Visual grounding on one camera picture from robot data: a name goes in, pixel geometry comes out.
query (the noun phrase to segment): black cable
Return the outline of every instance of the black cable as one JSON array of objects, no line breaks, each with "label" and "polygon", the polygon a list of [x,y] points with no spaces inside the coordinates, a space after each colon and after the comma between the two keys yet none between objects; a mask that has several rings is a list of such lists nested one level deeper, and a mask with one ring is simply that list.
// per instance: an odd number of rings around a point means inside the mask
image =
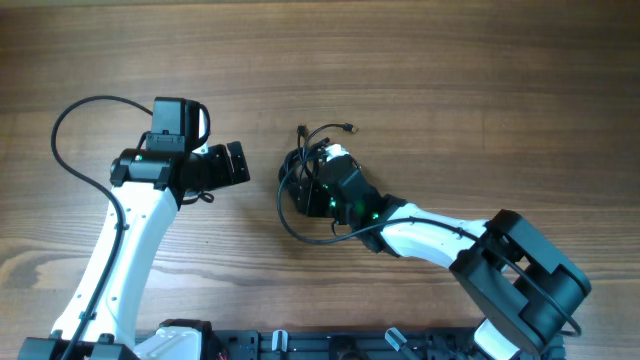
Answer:
[{"label": "black cable", "polygon": [[64,160],[62,160],[62,157],[60,157],[60,154],[58,153],[56,137],[58,135],[58,129],[60,128],[60,124],[62,123],[62,120],[64,120],[64,118],[67,115],[69,115],[69,113],[73,111],[75,108],[77,108],[78,106],[81,106],[83,104],[86,104],[91,101],[96,101],[96,100],[119,101],[125,104],[129,104],[131,106],[134,106],[146,112],[149,115],[153,115],[153,112],[151,110],[131,100],[124,99],[117,96],[99,95],[99,96],[88,97],[75,102],[74,104],[69,106],[64,112],[62,112],[62,114],[60,114],[60,116],[58,117],[58,120],[56,120],[55,124],[53,125],[53,130],[51,132],[51,152],[53,152],[53,157],[56,159],[58,164],[60,164],[60,166],[62,166],[63,169],[67,170],[71,175],[86,182],[87,184],[93,186],[94,188],[98,189],[101,193],[103,193],[104,196],[106,196],[107,199],[109,199],[111,204],[113,204],[113,207],[116,212],[116,216],[118,218],[118,222],[116,223],[116,236],[113,241],[111,253],[109,253],[109,257],[107,258],[107,262],[105,264],[104,270],[100,275],[100,278],[96,285],[96,289],[94,290],[93,294],[91,295],[91,298],[89,299],[89,302],[87,303],[87,308],[84,311],[84,316],[82,316],[82,318],[80,319],[80,323],[78,324],[78,327],[76,328],[76,331],[73,334],[73,337],[71,337],[71,340],[69,341],[69,345],[67,346],[64,353],[62,354],[62,360],[69,359],[76,343],[78,342],[78,339],[80,338],[80,336],[82,336],[82,333],[87,327],[87,323],[89,322],[89,319],[91,319],[91,316],[95,310],[95,306],[100,298],[100,294],[102,293],[102,290],[104,290],[104,285],[109,277],[109,273],[111,272],[111,269],[113,267],[113,263],[116,259],[118,250],[120,249],[120,243],[122,242],[122,233],[124,231],[125,216],[124,216],[124,211],[122,210],[122,206],[120,205],[120,202],[118,201],[118,199],[116,199],[116,197],[104,186],[100,185],[95,180],[89,178],[86,175],[83,175],[79,171],[69,166],[66,162],[64,162]]},{"label": "black cable", "polygon": [[[287,230],[287,232],[293,236],[294,238],[305,242],[307,244],[312,244],[312,245],[328,245],[328,244],[334,244],[340,241],[344,241],[347,239],[350,239],[352,237],[354,237],[355,235],[358,234],[362,234],[364,232],[376,229],[376,228],[380,228],[380,227],[385,227],[387,225],[393,225],[393,224],[399,224],[399,223],[423,223],[423,224],[429,224],[429,225],[434,225],[434,226],[438,226],[441,227],[443,229],[447,229],[450,230],[454,233],[459,234],[460,236],[464,236],[470,240],[473,240],[475,242],[481,242],[481,239],[479,237],[477,237],[476,235],[473,235],[465,230],[463,230],[460,227],[455,227],[449,224],[445,224],[443,222],[440,221],[435,221],[435,220],[431,220],[431,219],[421,219],[421,218],[413,218],[413,217],[409,217],[409,218],[401,218],[401,219],[394,219],[394,220],[387,220],[387,221],[383,221],[383,222],[379,222],[367,227],[364,227],[362,229],[353,231],[349,234],[346,235],[342,235],[342,236],[336,236],[333,239],[326,239],[326,240],[316,240],[316,239],[310,239],[307,238],[305,236],[301,236],[298,233],[296,233],[287,223],[287,221],[284,218],[284,214],[282,213],[282,189],[284,189],[284,185],[286,183],[286,179],[289,175],[291,175],[294,171],[296,171],[296,169],[300,166],[302,166],[303,164],[305,164],[308,161],[311,160],[315,160],[318,159],[319,157],[311,157],[311,158],[306,158],[304,160],[302,160],[300,163],[296,164],[291,170],[289,170],[289,172],[285,175],[284,179],[280,182],[280,188],[278,189],[278,198],[277,198],[277,210],[278,210],[278,217],[280,218],[280,222],[282,222],[282,225],[284,226],[285,230]],[[491,248],[486,248],[488,251],[490,251],[492,254],[494,254],[496,257],[498,257],[501,261],[503,261],[505,264],[507,264],[507,266],[509,266],[510,268],[512,268],[516,273],[518,273],[518,275],[520,275],[520,277],[522,277],[522,279],[524,279],[524,281],[526,281],[531,287],[533,287],[544,299],[545,301],[547,301],[549,303],[549,305],[551,305],[559,314],[560,316],[563,317],[563,319],[569,323],[569,325],[571,325],[571,327],[573,327],[573,329],[575,330],[575,332],[570,332],[570,331],[564,331],[561,330],[560,334],[564,335],[564,336],[571,336],[571,337],[579,337],[580,335],[582,335],[582,329],[580,328],[580,325],[578,325],[578,323],[569,315],[567,314],[566,311],[564,311],[564,309],[562,309],[562,307],[560,306],[560,304],[558,304],[558,302],[551,297],[551,295],[549,295],[543,288],[541,288],[535,281],[533,281],[533,279],[531,279],[525,272],[524,270],[522,270],[522,268],[520,268],[518,265],[514,264],[512,261],[510,261],[509,259],[507,259],[504,255],[500,254],[498,251],[493,250]]]},{"label": "black cable", "polygon": [[206,203],[211,204],[214,200],[214,197],[213,197],[213,194],[203,191],[198,195],[196,195],[195,197],[192,197],[191,199],[183,199],[182,205],[192,205],[198,202],[198,200],[202,200]]},{"label": "black cable", "polygon": [[151,134],[151,131],[145,131],[140,136],[140,140],[138,140],[138,145],[136,146],[136,150],[140,150],[142,148],[142,144],[147,140],[147,135]]}]

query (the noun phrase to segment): wood grain surface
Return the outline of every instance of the wood grain surface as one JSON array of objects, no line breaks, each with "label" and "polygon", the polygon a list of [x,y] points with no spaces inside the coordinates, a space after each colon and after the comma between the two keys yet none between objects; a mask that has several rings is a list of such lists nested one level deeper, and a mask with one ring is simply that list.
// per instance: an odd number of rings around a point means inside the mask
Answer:
[{"label": "wood grain surface", "polygon": [[[370,182],[428,211],[519,211],[588,274],[570,359],[640,353],[640,21],[632,2],[449,1],[0,10],[0,358],[47,336],[100,232],[106,199],[64,172],[51,127],[113,94],[195,99],[212,143],[242,142],[252,179],[185,207],[149,276],[138,328],[473,326],[446,269],[357,241],[313,247],[284,231],[276,172],[295,128],[329,130]],[[108,184],[150,126],[90,104],[62,155]],[[328,237],[329,221],[287,212]]]}]

